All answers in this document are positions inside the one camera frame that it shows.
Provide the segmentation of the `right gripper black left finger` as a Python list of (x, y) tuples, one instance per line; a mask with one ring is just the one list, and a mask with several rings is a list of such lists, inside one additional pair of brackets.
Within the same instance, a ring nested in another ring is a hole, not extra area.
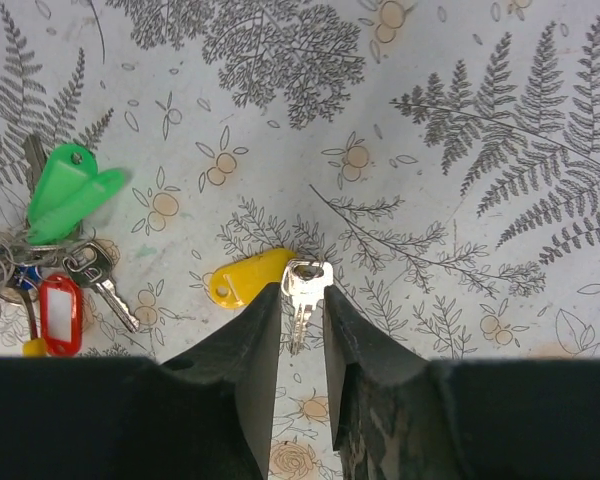
[(0, 357), (0, 479), (265, 478), (280, 296), (164, 363)]

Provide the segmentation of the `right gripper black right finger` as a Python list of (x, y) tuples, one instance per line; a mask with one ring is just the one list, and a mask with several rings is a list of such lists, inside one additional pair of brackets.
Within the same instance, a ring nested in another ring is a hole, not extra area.
[(427, 360), (324, 291), (348, 479), (600, 479), (600, 359)]

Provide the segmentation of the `yellow key tag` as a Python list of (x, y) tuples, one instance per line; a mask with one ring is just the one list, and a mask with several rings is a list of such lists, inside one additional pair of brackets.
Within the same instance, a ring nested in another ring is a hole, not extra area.
[(210, 297), (226, 309), (245, 307), (269, 283), (279, 283), (288, 262), (295, 257), (291, 250), (275, 248), (224, 265), (211, 275)]

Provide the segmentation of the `red key tag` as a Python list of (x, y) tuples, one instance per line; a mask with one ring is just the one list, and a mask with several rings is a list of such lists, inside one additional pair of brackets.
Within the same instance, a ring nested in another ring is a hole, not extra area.
[(83, 294), (64, 274), (52, 274), (39, 288), (40, 334), (53, 356), (75, 356), (82, 346)]

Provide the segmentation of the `blue key tag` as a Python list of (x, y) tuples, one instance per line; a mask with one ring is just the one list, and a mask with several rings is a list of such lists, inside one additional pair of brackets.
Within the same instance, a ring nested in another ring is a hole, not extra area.
[(19, 265), (12, 276), (13, 285), (22, 290), (37, 289), (41, 284), (41, 275), (37, 266)]

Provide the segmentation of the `green key tag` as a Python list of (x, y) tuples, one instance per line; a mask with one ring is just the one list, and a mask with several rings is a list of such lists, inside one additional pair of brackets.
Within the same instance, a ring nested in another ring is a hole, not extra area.
[(28, 243), (39, 246), (66, 238), (83, 219), (115, 196), (127, 181), (127, 171), (121, 168), (97, 173), (59, 207), (29, 227)]
[(62, 144), (49, 155), (27, 211), (33, 226), (46, 213), (59, 207), (98, 173), (94, 155), (77, 144)]

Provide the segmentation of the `patterned bracelet keyring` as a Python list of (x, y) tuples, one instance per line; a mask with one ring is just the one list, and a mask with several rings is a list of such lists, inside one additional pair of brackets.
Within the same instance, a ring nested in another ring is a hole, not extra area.
[(40, 272), (41, 267), (54, 264), (58, 254), (59, 247), (56, 245), (33, 246), (22, 238), (0, 232), (0, 322), (7, 303), (21, 305), (27, 314), (30, 339), (41, 338), (34, 310), (34, 300), (39, 297), (41, 284), (37, 289), (25, 291), (13, 285), (12, 276), (19, 265), (37, 266)]

